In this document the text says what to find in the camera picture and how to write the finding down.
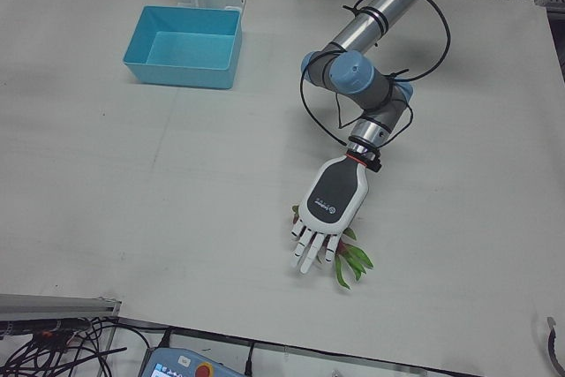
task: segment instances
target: white table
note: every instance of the white table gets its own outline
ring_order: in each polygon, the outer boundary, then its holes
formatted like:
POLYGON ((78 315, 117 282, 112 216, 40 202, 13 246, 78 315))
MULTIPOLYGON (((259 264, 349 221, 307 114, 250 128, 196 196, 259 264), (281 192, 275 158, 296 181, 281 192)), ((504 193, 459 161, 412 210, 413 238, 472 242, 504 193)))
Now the white table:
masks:
MULTIPOLYGON (((342 153, 303 111, 298 68, 354 0, 248 0, 230 91, 142 85, 122 65, 142 6, 175 0, 0 0, 0 292, 119 298, 139 320, 551 375, 545 318, 565 325, 565 90, 545 13, 436 1, 453 48, 415 85, 414 125, 369 176, 353 227, 376 267, 345 292, 329 270, 289 267, 290 205, 342 153)), ((372 51, 384 72, 439 55, 427 8, 372 51)), ((307 92, 334 123, 333 95, 307 92)))

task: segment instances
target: black cable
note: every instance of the black cable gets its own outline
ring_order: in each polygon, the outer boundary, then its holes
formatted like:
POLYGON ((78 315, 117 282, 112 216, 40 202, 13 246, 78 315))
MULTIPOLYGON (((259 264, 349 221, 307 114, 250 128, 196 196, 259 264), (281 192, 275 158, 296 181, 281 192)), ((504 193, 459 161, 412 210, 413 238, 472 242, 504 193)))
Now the black cable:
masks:
POLYGON ((144 326, 137 326, 134 324, 127 324, 124 322, 121 322, 119 319, 114 319, 112 317, 107 317, 103 320, 104 322, 113 322, 116 324, 119 324, 121 326, 125 326, 125 327, 129 327, 129 328, 135 328, 137 330, 146 330, 146 331, 167 331, 169 328, 172 327, 144 327, 144 326))
POLYGON ((547 352, 549 354, 549 359, 555 368, 555 371, 560 375, 560 377, 565 377, 565 369, 561 366, 557 357, 555 356, 555 320, 553 318, 548 318, 547 323, 551 331, 549 332, 549 337, 547 338, 547 352))
POLYGON ((246 375, 248 377, 253 376, 253 365, 252 365, 253 349, 255 349, 255 342, 254 341, 251 342, 251 345, 249 346, 249 354, 247 355, 247 362, 245 362, 244 375, 246 375))
MULTIPOLYGON (((90 348, 87 348, 87 347, 85 347, 85 346, 83 346, 83 347, 81 347, 81 348, 79 348, 79 347, 70 347, 70 348, 68 348, 68 349, 69 349, 69 350, 81 349, 81 350, 85 350, 85 351, 90 351, 90 352, 93 352, 93 355, 91 355, 91 356, 89 356, 89 357, 77 359, 76 361, 72 361, 72 362, 70 362, 70 363, 66 363, 66 364, 62 364, 62 365, 57 365, 57 366, 50 366, 50 367, 47 367, 47 368, 46 368, 47 371, 53 371, 53 373, 50 374, 50 376, 56 376, 56 375, 59 375, 60 373, 64 373, 65 371, 67 371, 67 369, 68 369, 69 367, 74 367, 74 366, 76 366, 76 365, 83 364, 83 363, 85 363, 85 362, 87 362, 87 361, 90 361, 90 360, 92 360, 92 359, 100 358, 100 357, 106 357, 106 356, 108 356, 108 355, 110 355, 110 354, 112 354, 112 353, 118 353, 118 352, 123 352, 123 351, 126 351, 126 350, 127 350, 127 348, 116 348, 116 349, 111 349, 111 350, 108 350, 108 351, 97 352, 97 351, 95 351, 95 350, 93 350, 93 349, 90 349, 90 348)), ((15 369, 15 368, 5 368, 5 367, 2 367, 2 368, 4 368, 3 372, 4 372, 4 373, 8 373, 8 375, 9 375, 10 373, 13 373, 14 371, 17 371, 17 372, 19 372, 19 371, 24 371, 24 372, 25 372, 25 371, 37 371, 34 367, 30 367, 30 366, 22 366, 22 367, 19 367, 18 369, 15 369)))
POLYGON ((337 105, 337 128, 339 128, 340 130, 342 130, 345 127, 350 126, 351 124, 353 124, 354 122, 356 122, 358 119, 360 119, 363 116, 363 115, 360 115, 357 118, 353 118, 351 121, 349 121, 349 123, 342 124, 342 106, 339 103, 339 96, 338 96, 337 92, 335 93, 335 104, 337 105))
POLYGON ((315 57, 314 59, 311 59, 308 62, 308 64, 306 64, 306 66, 304 67, 304 70, 302 71, 302 75, 300 76, 300 99, 302 99, 302 104, 304 105, 306 112, 308 113, 310 118, 314 121, 314 123, 316 123, 329 137, 331 137, 332 139, 337 141, 340 145, 347 146, 347 143, 345 143, 343 140, 341 140, 337 136, 335 136, 330 130, 328 130, 324 126, 324 124, 322 124, 318 120, 318 118, 316 118, 314 116, 314 114, 310 111, 310 108, 308 108, 308 105, 306 104, 306 99, 305 99, 305 96, 304 96, 304 80, 305 80, 306 73, 308 72, 308 69, 312 66, 312 64, 315 64, 317 61, 319 61, 323 57, 328 57, 328 56, 331 56, 331 55, 339 55, 339 54, 343 53, 344 51, 345 50, 341 49, 341 50, 329 50, 328 52, 323 52, 319 56, 315 57))
POLYGON ((173 334, 173 329, 168 328, 162 335, 162 339, 157 345, 158 348, 169 348, 170 347, 170 336, 173 334))

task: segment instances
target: black wire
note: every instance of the black wire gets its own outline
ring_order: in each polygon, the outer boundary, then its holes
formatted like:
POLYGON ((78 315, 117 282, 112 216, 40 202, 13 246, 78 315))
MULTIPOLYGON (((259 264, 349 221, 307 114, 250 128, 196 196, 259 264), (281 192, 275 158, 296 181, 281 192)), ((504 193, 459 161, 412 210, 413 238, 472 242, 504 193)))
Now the black wire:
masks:
POLYGON ((344 52, 344 50, 330 50, 328 52, 323 52, 319 56, 315 57, 314 59, 311 59, 308 62, 308 64, 306 64, 306 66, 304 67, 304 70, 302 71, 302 75, 300 76, 300 99, 302 99, 302 104, 304 105, 306 112, 308 113, 310 118, 314 121, 314 123, 316 123, 319 126, 319 128, 321 128, 329 137, 331 137, 332 139, 337 141, 340 145, 347 146, 347 143, 345 143, 343 140, 341 140, 340 138, 335 136, 330 130, 328 130, 324 126, 324 124, 322 124, 318 120, 318 118, 316 118, 314 116, 314 114, 310 111, 310 108, 308 108, 308 105, 306 104, 306 99, 305 99, 305 96, 304 96, 304 80, 305 80, 306 73, 308 72, 308 69, 310 68, 310 66, 312 66, 312 64, 315 64, 317 61, 319 61, 323 57, 328 57, 330 55, 339 55, 343 52, 344 52))
MULTIPOLYGON (((85 346, 82 346, 82 347, 69 347, 69 348, 67 348, 67 349, 68 349, 68 350, 74 350, 74 349, 77 349, 77 350, 85 350, 85 351, 94 352, 94 354, 91 355, 91 356, 89 356, 89 357, 77 359, 76 361, 72 361, 72 362, 70 362, 70 363, 66 363, 66 364, 62 364, 62 365, 57 365, 57 366, 50 366, 50 367, 47 367, 46 369, 47 369, 48 371, 54 371, 52 374, 50 374, 50 376, 56 376, 56 375, 59 375, 60 373, 64 373, 65 371, 67 371, 67 369, 68 369, 69 367, 74 367, 74 366, 76 366, 76 365, 83 364, 83 363, 85 363, 85 362, 87 362, 87 361, 89 361, 89 360, 92 360, 92 359, 95 359, 95 358, 100 358, 100 357, 105 357, 105 356, 110 355, 110 354, 112 354, 112 353, 118 353, 118 352, 123 352, 123 351, 126 351, 126 350, 127 350, 127 348, 116 348, 116 349, 111 349, 111 350, 108 350, 108 351, 98 352, 98 351, 95 351, 95 350, 93 350, 93 349, 87 348, 87 347, 85 347, 85 346)), ((12 368, 6 368, 6 369, 4 370, 5 373, 6 373, 6 372, 8 372, 8 373, 13 373, 13 371, 14 371, 14 369, 12 369, 12 368)), ((17 369, 16 371, 37 371, 37 370, 36 370, 34 367, 22 366, 22 367, 20 367, 19 369, 17 369)))
MULTIPOLYGON (((357 0, 357 2, 353 5, 353 10, 356 10, 358 8, 358 6, 361 4, 361 2, 363 2, 364 0, 357 0)), ((431 74, 432 72, 434 72, 440 65, 441 63, 445 60, 446 56, 448 55, 449 52, 449 48, 451 47, 451 30, 449 29, 449 24, 448 21, 445 18, 445 15, 443 14, 443 12, 441 11, 440 7, 437 5, 437 3, 435 3, 433 0, 426 0, 432 7, 433 9, 437 12, 438 16, 440 17, 441 23, 443 24, 443 28, 445 29, 445 34, 446 34, 446 44, 445 44, 445 48, 443 49, 443 52, 441 53, 440 58, 437 60, 437 62, 431 67, 429 68, 427 71, 422 72, 420 74, 418 74, 415 77, 411 77, 409 79, 396 79, 396 81, 399 82, 411 82, 411 81, 416 81, 417 79, 423 79, 425 76, 431 74)))
POLYGON ((251 342, 251 345, 249 346, 249 354, 247 355, 247 362, 245 362, 245 372, 244 375, 247 377, 252 377, 253 376, 253 364, 252 364, 252 354, 253 354, 253 349, 255 349, 255 341, 251 342))
POLYGON ((137 329, 137 330, 146 330, 146 331, 167 331, 167 330, 173 328, 173 327, 144 327, 144 326, 137 326, 137 325, 134 325, 134 324, 126 324, 126 323, 124 323, 124 322, 120 322, 119 319, 116 320, 116 319, 113 319, 113 318, 111 318, 111 317, 107 317, 107 318, 105 318, 103 321, 104 321, 104 322, 112 322, 112 323, 119 324, 119 325, 124 326, 124 327, 135 328, 135 329, 137 329))
POLYGON ((549 359, 554 366, 555 371, 561 376, 565 377, 565 369, 561 366, 557 357, 555 356, 555 329, 552 328, 547 338, 547 351, 549 353, 549 359))
POLYGON ((363 116, 363 114, 361 114, 357 118, 354 118, 351 121, 349 121, 349 123, 342 124, 342 106, 339 103, 339 96, 337 95, 337 93, 335 93, 335 104, 337 105, 337 128, 339 128, 340 130, 342 130, 345 127, 350 126, 351 124, 353 124, 354 122, 356 122, 358 119, 360 119, 363 116))
POLYGON ((124 326, 124 325, 122 325, 122 324, 117 324, 117 323, 111 323, 111 324, 109 324, 109 325, 103 326, 102 328, 112 328, 112 327, 115 327, 115 328, 123 328, 123 329, 125 329, 125 330, 128 330, 128 331, 131 331, 131 332, 135 333, 136 335, 138 335, 139 337, 141 337, 141 339, 143 340, 143 343, 146 345, 146 347, 147 347, 148 349, 151 349, 151 345, 149 344, 149 341, 147 340, 147 338, 146 338, 144 335, 142 335, 142 334, 141 334, 138 330, 136 330, 135 328, 126 327, 126 326, 124 326))

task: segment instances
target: robot finger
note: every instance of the robot finger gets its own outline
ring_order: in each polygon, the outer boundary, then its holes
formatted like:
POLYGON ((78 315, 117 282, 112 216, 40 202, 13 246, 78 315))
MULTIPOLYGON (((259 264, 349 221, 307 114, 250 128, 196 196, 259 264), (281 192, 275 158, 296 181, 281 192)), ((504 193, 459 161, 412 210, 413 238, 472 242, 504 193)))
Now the robot finger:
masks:
POLYGON ((326 240, 326 235, 324 233, 316 234, 316 238, 312 242, 312 246, 310 246, 310 250, 308 251, 306 258, 302 263, 302 267, 300 267, 300 272, 302 274, 306 274, 310 269, 310 267, 312 266, 314 260, 316 259, 316 256, 318 256, 318 252, 320 251, 321 246, 324 243, 324 240, 326 240))
POLYGON ((300 258, 302 258, 302 254, 304 253, 304 250, 310 244, 310 240, 312 240, 314 234, 316 233, 313 233, 310 229, 305 229, 302 232, 302 237, 300 238, 300 240, 298 240, 297 248, 294 250, 294 256, 292 257, 291 262, 292 267, 298 265, 298 262, 300 261, 300 258))
POLYGON ((326 262, 331 262, 335 257, 335 250, 337 249, 337 244, 341 235, 332 234, 328 240, 328 247, 326 247, 326 262))

